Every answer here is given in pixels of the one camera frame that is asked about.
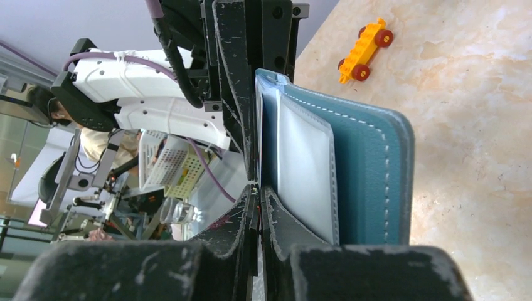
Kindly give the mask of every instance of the red toy wheel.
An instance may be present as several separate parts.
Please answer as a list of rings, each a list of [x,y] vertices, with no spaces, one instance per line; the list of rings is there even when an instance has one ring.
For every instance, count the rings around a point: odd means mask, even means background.
[[[360,39],[360,36],[362,35],[362,33],[364,32],[364,30],[366,30],[366,27],[365,27],[365,26],[362,27],[362,28],[360,29],[360,31],[358,32],[358,38],[359,38],[359,39]]]
[[[344,58],[340,60],[340,62],[338,63],[338,70],[340,70],[340,67],[342,67],[345,61],[346,60]]]
[[[379,30],[375,35],[375,44],[379,47],[388,47],[393,42],[393,33],[387,29]]]
[[[351,76],[360,82],[368,79],[370,75],[370,69],[366,65],[356,65],[351,72]]]

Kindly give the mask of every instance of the yellow toy train car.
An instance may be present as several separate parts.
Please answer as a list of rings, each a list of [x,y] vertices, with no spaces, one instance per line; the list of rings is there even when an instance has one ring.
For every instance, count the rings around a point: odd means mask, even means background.
[[[393,41],[393,33],[386,29],[386,21],[377,18],[377,23],[368,23],[360,29],[358,41],[349,52],[348,57],[341,60],[338,70],[341,73],[340,83],[349,80],[364,81],[370,75],[368,63],[379,47],[388,47]]]

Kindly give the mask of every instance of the person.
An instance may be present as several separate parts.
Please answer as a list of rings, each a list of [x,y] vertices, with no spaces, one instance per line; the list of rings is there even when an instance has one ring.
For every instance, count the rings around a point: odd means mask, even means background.
[[[28,89],[26,101],[38,107],[42,112],[48,113],[48,118],[60,125],[69,126],[75,124],[81,129],[81,147],[89,160],[98,162],[107,148],[110,133],[97,132],[95,130],[82,127],[72,119],[63,105],[57,100],[54,94],[43,87],[33,86]],[[125,164],[133,159],[138,153],[139,140],[135,135],[125,134],[117,151],[113,168]],[[138,176],[139,167],[135,166],[129,173]]]

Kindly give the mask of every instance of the beige marble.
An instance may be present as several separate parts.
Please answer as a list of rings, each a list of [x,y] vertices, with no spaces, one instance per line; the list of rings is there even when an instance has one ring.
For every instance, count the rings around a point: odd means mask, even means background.
[[[338,83],[378,16],[393,44],[367,81]],[[451,254],[475,300],[532,300],[531,0],[340,0],[296,70],[300,86],[406,115],[411,243]]]

